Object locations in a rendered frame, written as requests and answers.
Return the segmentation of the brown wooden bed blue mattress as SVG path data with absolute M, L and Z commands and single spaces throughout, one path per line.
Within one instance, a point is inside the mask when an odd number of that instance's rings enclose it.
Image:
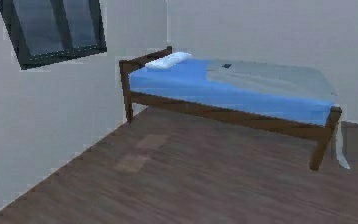
M 159 109 L 179 112 L 202 118 L 208 118 L 230 124 L 242 125 L 233 119 L 234 112 L 220 107 L 213 107 L 205 102 L 205 72 L 213 60 L 190 57 L 167 69 L 151 69 L 146 63 L 175 53 L 171 47 L 134 59 L 119 62 L 121 84 L 123 89 L 126 119 L 133 120 L 134 103 Z M 341 154 L 343 141 L 340 126 L 332 146 L 333 154 Z

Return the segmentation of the white pillow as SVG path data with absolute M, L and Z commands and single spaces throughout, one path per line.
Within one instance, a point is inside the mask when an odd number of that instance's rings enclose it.
M 145 66 L 147 68 L 151 68 L 151 69 L 167 69 L 167 68 L 172 67 L 173 65 L 176 65 L 177 63 L 180 63 L 190 57 L 191 57 L 190 53 L 175 52 L 175 53 L 169 54 L 167 56 L 164 56 L 162 58 L 148 62 L 145 64 Z

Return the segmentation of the grey blanket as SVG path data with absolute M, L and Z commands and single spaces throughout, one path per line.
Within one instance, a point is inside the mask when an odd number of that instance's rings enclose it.
M 226 69 L 223 64 L 232 66 Z M 233 119 L 248 127 L 315 141 L 309 167 L 320 168 L 342 115 L 337 94 L 320 71 L 213 60 L 204 78 L 207 104 L 233 111 Z

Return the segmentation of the black framed window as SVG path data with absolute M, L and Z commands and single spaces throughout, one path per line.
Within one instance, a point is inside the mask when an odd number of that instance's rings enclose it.
M 0 0 L 22 70 L 107 51 L 100 0 Z

